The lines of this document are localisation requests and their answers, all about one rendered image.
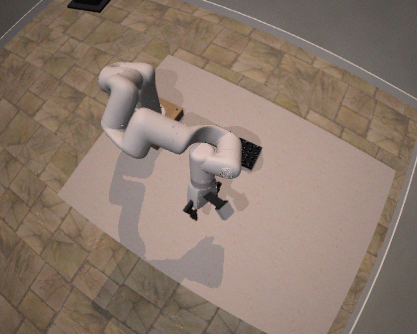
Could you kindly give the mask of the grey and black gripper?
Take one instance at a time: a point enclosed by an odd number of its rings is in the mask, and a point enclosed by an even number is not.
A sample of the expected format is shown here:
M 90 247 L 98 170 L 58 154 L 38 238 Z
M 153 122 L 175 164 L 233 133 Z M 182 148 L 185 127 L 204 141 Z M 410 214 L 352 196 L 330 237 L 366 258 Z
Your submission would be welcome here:
M 216 178 L 215 178 L 214 184 L 212 185 L 213 187 L 211 186 L 211 187 L 207 188 L 208 190 L 207 189 L 198 189 L 198 188 L 194 187 L 192 185 L 192 183 L 190 182 L 189 185 L 188 185 L 188 190 L 187 190 L 187 203 L 188 204 L 185 206 L 183 211 L 185 213 L 189 214 L 192 219 L 197 221 L 198 220 L 198 216 L 197 216 L 197 213 L 196 213 L 197 210 L 208 203 L 208 201 L 205 200 L 203 198 L 203 196 L 205 196 L 210 191 L 215 195 L 217 194 L 216 196 L 218 196 L 218 192 L 220 191 L 219 188 L 221 187 L 221 185 L 222 185 L 222 183 L 217 182 Z M 195 209 L 193 210 L 192 207 L 194 207 Z

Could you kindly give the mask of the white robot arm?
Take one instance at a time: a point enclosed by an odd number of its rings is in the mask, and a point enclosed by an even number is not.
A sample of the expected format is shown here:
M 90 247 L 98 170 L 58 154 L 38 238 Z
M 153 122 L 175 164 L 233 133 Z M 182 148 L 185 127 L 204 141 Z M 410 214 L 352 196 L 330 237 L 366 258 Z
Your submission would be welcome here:
M 241 140 L 215 125 L 188 126 L 165 116 L 152 65 L 113 63 L 101 70 L 98 84 L 110 96 L 101 127 L 127 155 L 142 159 L 147 156 L 152 144 L 182 154 L 190 145 L 197 143 L 189 151 L 190 179 L 194 187 L 211 187 L 215 175 L 227 179 L 240 175 Z M 211 145 L 217 147 L 216 152 Z

